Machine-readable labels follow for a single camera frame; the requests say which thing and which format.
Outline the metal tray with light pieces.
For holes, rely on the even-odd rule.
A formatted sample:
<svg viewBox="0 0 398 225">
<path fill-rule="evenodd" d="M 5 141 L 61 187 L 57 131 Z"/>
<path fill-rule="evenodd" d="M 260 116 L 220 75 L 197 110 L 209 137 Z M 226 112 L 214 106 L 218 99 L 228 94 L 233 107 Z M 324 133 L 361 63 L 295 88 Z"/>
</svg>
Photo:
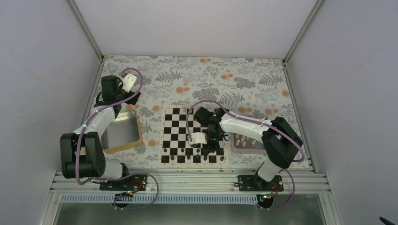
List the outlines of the metal tray with light pieces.
<svg viewBox="0 0 398 225">
<path fill-rule="evenodd" d="M 267 151 L 261 138 L 271 125 L 270 120 L 253 119 L 239 116 L 237 119 L 227 115 L 222 128 L 231 133 L 231 150 L 239 154 L 266 155 Z"/>
</svg>

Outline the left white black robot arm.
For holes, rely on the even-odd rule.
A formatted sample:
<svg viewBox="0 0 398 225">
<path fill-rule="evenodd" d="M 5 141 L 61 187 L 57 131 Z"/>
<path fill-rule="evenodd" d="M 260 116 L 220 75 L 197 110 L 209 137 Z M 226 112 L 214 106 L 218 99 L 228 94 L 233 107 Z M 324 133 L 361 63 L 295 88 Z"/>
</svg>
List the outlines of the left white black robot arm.
<svg viewBox="0 0 398 225">
<path fill-rule="evenodd" d="M 132 91 L 136 81 L 137 77 L 133 74 L 127 74 L 124 78 L 115 75 L 102 77 L 102 91 L 96 96 L 94 112 L 81 127 L 60 138 L 64 178 L 112 179 L 112 184 L 119 190 L 130 185 L 131 178 L 123 172 L 124 165 L 106 161 L 100 139 L 118 116 L 122 103 L 137 102 L 140 91 Z"/>
</svg>

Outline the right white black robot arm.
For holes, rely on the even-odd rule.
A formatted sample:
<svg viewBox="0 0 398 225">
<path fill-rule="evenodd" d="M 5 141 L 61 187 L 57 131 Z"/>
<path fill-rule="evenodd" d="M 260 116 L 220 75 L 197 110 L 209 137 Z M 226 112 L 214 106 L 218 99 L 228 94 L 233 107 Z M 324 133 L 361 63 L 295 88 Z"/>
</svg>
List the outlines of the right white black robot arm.
<svg viewBox="0 0 398 225">
<path fill-rule="evenodd" d="M 260 191 L 272 185 L 272 179 L 295 161 L 298 153 L 303 154 L 303 141 L 290 124 L 282 117 L 273 120 L 259 120 L 238 115 L 224 108 L 215 112 L 200 107 L 194 113 L 194 120 L 206 126 L 203 132 L 189 133 L 187 140 L 193 144 L 211 144 L 224 133 L 235 133 L 252 138 L 263 144 L 267 159 L 255 173 L 254 184 Z"/>
</svg>

